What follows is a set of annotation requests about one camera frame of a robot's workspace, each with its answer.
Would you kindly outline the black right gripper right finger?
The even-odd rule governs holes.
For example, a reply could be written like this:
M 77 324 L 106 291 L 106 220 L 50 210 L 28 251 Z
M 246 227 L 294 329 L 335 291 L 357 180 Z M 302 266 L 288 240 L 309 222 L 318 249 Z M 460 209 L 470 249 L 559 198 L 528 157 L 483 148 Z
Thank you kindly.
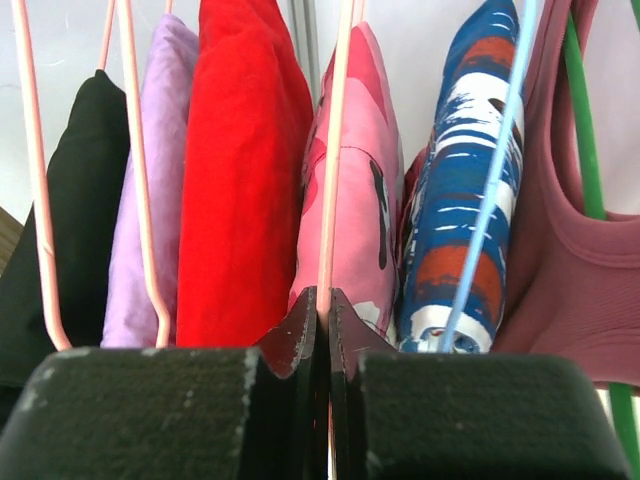
M 329 316 L 340 479 L 628 479 L 586 375 L 553 356 L 399 353 L 335 290 Z

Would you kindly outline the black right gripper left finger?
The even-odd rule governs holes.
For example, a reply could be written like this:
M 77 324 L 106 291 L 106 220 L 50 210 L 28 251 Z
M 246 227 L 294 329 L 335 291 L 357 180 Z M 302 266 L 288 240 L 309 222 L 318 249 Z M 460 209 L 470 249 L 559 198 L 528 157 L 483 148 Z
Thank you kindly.
M 5 479 L 314 479 L 316 292 L 248 349 L 49 356 L 1 436 Z

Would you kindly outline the pink camouflage trousers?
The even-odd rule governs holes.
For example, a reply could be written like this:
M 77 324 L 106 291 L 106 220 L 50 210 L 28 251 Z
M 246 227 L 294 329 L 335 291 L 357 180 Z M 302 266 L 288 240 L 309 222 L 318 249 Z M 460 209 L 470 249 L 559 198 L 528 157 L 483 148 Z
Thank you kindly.
M 297 271 L 289 299 L 316 284 L 333 71 L 326 70 L 302 170 Z M 353 27 L 338 178 L 334 287 L 388 343 L 396 341 L 396 229 L 403 191 L 402 145 L 382 52 L 370 25 Z

